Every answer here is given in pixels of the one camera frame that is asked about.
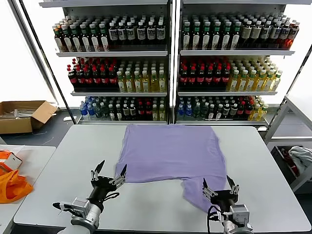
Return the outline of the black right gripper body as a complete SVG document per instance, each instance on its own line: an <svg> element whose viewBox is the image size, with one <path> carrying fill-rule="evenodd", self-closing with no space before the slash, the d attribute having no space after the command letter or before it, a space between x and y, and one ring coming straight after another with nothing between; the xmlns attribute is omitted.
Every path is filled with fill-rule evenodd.
<svg viewBox="0 0 312 234"><path fill-rule="evenodd" d="M231 193L231 190L215 191L210 199L213 205L217 205L221 211L229 212L230 207L238 201L238 193Z"/></svg>

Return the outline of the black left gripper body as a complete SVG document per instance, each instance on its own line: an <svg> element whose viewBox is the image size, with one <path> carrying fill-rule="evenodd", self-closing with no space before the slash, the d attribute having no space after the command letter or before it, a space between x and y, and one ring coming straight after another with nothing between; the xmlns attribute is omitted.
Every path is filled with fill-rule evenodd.
<svg viewBox="0 0 312 234"><path fill-rule="evenodd" d="M92 180L91 184L93 190L87 200L89 200L91 204L103 207L107 195L117 190L117 186L110 183L111 180L113 180L113 178L104 176L99 176L97 180Z"/></svg>

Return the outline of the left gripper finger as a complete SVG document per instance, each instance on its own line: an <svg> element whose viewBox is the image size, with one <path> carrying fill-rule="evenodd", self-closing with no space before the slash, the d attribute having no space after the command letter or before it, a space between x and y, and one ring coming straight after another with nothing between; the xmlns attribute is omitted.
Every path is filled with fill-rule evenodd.
<svg viewBox="0 0 312 234"><path fill-rule="evenodd" d="M100 164L98 164L94 170L91 170L91 180L92 181L98 180L98 175L99 175L104 163L105 163L105 160L103 160Z"/></svg>
<svg viewBox="0 0 312 234"><path fill-rule="evenodd" d="M126 170L127 170L127 165L125 164L120 175L114 178L113 180L109 181L109 183L112 186L115 186L116 188L121 187L125 183L125 180L126 180Z"/></svg>

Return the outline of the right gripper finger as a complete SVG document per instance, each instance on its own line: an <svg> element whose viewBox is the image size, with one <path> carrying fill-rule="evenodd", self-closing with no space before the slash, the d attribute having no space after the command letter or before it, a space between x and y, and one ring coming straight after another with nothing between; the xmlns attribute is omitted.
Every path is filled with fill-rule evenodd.
<svg viewBox="0 0 312 234"><path fill-rule="evenodd" d="M205 178L203 178L203 188L202 188L202 191L203 191L203 195L209 200L211 201L211 199L213 197L216 197L218 195L217 192L213 191L207 184Z"/></svg>
<svg viewBox="0 0 312 234"><path fill-rule="evenodd" d="M228 181L229 186L231 188L230 194L237 195L238 191L239 191L239 185L235 184L234 180L231 179L228 175L227 175L227 181Z"/></svg>

